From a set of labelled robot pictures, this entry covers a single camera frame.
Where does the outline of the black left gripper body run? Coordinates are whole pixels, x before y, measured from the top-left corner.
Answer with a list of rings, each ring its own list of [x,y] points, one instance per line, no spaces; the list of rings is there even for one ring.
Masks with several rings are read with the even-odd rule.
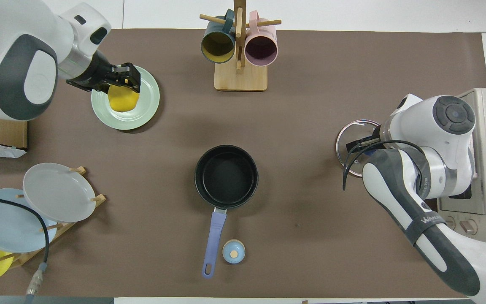
[[[136,68],[132,63],[123,63],[118,66],[110,64],[108,71],[101,78],[100,84],[136,87]]]

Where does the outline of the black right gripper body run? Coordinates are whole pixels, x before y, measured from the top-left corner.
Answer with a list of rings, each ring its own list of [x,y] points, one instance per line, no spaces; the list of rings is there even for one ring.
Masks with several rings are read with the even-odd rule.
[[[367,136],[347,143],[346,150],[349,153],[360,152],[364,148],[371,146],[372,144],[376,144],[376,146],[371,147],[369,151],[376,150],[376,149],[383,149],[383,144],[381,144],[379,137]]]

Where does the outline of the glass lid blue knob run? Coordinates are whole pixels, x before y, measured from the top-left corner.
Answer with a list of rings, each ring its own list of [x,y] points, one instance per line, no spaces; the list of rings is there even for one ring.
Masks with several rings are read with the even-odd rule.
[[[335,150],[342,167],[357,156],[360,148],[355,149],[351,155],[348,154],[349,150],[360,140],[368,141],[374,139],[374,131],[379,130],[379,127],[380,124],[372,120],[360,119],[347,124],[339,132],[335,143]],[[349,174],[361,178],[363,166],[375,151],[376,148],[374,147],[360,155],[351,166],[351,169],[349,169]]]

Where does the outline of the yellow lemon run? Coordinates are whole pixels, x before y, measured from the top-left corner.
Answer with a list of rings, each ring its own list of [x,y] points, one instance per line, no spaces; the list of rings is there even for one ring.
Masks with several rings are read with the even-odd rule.
[[[135,109],[140,94],[124,86],[110,85],[108,89],[110,108],[116,112],[127,112]]]

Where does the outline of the light green plate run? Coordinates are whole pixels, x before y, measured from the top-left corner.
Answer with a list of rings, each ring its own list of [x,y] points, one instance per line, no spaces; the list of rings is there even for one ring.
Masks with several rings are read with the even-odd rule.
[[[156,79],[144,68],[135,66],[140,72],[140,96],[135,109],[117,112],[110,108],[108,95],[93,90],[91,93],[92,109],[98,119],[105,125],[117,130],[131,130],[139,128],[154,116],[159,101],[160,90]]]

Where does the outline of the grey plate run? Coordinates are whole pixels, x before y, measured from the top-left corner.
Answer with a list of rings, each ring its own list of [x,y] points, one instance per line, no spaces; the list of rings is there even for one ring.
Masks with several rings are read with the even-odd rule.
[[[23,193],[29,206],[58,223],[87,219],[96,208],[96,197],[85,177],[57,163],[39,163],[23,178]]]

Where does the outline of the light blue plate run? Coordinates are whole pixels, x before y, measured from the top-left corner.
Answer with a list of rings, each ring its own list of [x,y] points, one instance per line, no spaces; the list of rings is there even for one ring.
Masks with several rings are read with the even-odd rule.
[[[0,203],[0,250],[26,253],[46,245],[42,225],[31,212]]]

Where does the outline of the brown table mat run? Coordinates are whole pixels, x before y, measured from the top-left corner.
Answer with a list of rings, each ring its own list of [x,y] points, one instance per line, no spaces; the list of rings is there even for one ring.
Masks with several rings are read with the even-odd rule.
[[[0,188],[21,188],[35,164],[84,166],[107,201],[50,246],[41,296],[457,298],[392,218],[349,178],[334,152],[349,122],[388,119],[406,94],[486,87],[479,33],[278,31],[265,92],[218,92],[200,51],[203,30],[112,30],[100,50],[145,68],[160,106],[121,132],[94,114],[90,93],[60,82],[29,123],[28,150],[0,158]],[[213,207],[194,170],[210,148],[246,150],[259,171],[247,204],[228,210],[220,256],[201,276]]]

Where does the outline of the dark green mug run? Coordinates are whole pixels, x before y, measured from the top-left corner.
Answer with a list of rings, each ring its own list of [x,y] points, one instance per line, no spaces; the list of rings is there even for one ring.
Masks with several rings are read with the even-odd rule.
[[[210,21],[201,41],[201,52],[213,63],[221,64],[229,61],[235,54],[235,29],[233,27],[235,12],[228,9],[224,16],[218,19],[227,21],[224,24]]]

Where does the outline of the wooden mug tree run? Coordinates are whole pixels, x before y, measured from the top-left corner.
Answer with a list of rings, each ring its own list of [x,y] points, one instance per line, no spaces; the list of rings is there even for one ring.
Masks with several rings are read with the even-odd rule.
[[[264,92],[268,87],[267,71],[269,65],[258,67],[250,64],[243,51],[250,19],[250,12],[246,12],[246,0],[233,0],[233,8],[231,9],[235,12],[233,23],[235,54],[226,63],[214,63],[214,88],[223,92]],[[220,24],[227,22],[208,15],[200,15],[200,18],[207,20],[208,23],[210,21]],[[281,20],[267,20],[259,22],[258,26],[274,25],[276,27],[280,24]]]

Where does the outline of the wooden shelf box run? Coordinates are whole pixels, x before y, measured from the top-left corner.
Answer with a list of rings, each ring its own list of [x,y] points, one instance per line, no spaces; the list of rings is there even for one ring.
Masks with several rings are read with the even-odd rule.
[[[0,145],[27,148],[27,121],[10,121],[0,119]]]

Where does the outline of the pink mug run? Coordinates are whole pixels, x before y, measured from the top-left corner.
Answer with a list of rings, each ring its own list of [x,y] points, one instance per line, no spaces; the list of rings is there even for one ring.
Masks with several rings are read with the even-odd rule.
[[[258,26],[267,19],[259,17],[256,10],[249,14],[249,28],[243,48],[246,60],[258,67],[266,67],[273,63],[278,55],[278,41],[274,25]]]

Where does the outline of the small blue round lid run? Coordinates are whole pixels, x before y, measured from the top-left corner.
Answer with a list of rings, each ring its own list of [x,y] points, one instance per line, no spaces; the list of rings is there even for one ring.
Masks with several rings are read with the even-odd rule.
[[[222,257],[230,264],[241,263],[246,255],[244,244],[237,239],[228,240],[222,247]]]

